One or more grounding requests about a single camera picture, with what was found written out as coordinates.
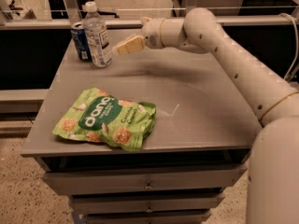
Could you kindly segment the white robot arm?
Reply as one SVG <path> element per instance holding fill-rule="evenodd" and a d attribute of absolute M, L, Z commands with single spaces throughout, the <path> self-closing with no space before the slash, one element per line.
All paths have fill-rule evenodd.
<path fill-rule="evenodd" d="M 299 91 L 228 36 L 205 8 L 183 19 L 141 22 L 141 34 L 122 40 L 115 53 L 145 47 L 208 52 L 263 126 L 250 152 L 246 224 L 299 224 Z"/>

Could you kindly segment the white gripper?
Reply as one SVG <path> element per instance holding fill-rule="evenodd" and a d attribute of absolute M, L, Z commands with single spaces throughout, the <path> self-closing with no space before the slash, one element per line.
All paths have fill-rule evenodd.
<path fill-rule="evenodd" d="M 146 45 L 150 49 L 163 49 L 164 44 L 161 36 L 162 24 L 164 18 L 153 19 L 150 17 L 141 17 L 141 34 L 127 37 L 116 47 L 119 55 L 125 55 L 141 51 Z"/>

